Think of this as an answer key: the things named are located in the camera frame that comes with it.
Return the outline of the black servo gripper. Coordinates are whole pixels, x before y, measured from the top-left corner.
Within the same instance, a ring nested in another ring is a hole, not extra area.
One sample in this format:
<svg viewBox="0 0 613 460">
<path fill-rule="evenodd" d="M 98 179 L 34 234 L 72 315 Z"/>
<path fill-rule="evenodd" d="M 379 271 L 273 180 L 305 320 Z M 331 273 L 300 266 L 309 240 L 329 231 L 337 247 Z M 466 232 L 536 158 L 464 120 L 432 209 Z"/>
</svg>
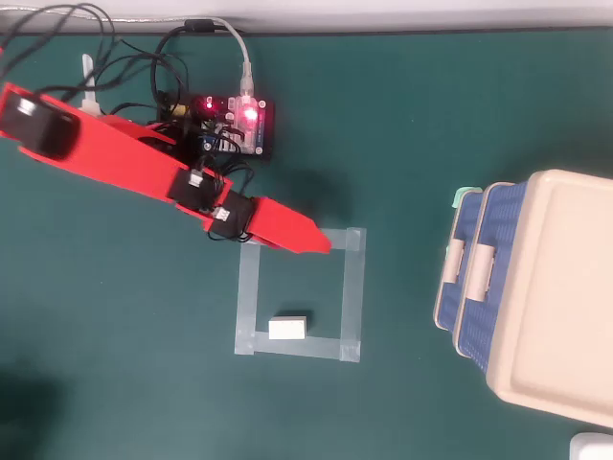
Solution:
<svg viewBox="0 0 613 460">
<path fill-rule="evenodd" d="M 315 222 L 269 197 L 255 201 L 230 191 L 212 213 L 209 234 L 220 239 L 249 243 L 295 254 L 329 254 L 331 242 Z"/>
</svg>

